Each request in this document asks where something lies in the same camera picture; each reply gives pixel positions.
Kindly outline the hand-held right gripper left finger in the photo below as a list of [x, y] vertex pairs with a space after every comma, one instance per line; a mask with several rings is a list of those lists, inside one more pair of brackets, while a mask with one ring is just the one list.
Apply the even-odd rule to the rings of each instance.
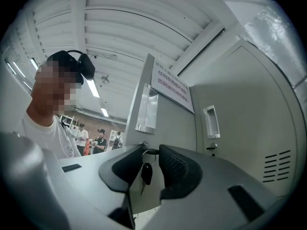
[[65, 172], [66, 178], [97, 210], [128, 229], [135, 229], [130, 187], [142, 167], [144, 145], [132, 145], [113, 151], [70, 159], [61, 159], [61, 167], [80, 167]]

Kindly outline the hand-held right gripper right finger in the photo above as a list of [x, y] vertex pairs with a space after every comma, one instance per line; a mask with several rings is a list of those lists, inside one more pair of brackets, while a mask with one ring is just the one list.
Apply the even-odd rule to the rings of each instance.
[[159, 165], [165, 181], [160, 230], [237, 230], [277, 200], [261, 182], [214, 156], [160, 145]]

